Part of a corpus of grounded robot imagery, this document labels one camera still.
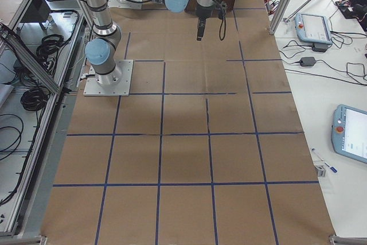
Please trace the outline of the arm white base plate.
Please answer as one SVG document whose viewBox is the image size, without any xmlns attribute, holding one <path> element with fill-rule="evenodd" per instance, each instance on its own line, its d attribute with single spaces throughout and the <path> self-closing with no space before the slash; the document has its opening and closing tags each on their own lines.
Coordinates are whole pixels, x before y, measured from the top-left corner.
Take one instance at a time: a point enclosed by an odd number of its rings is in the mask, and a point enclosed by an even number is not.
<svg viewBox="0 0 367 245">
<path fill-rule="evenodd" d="M 133 60 L 118 60 L 113 72 L 99 75 L 90 67 L 84 87 L 84 96 L 129 96 Z"/>
</svg>

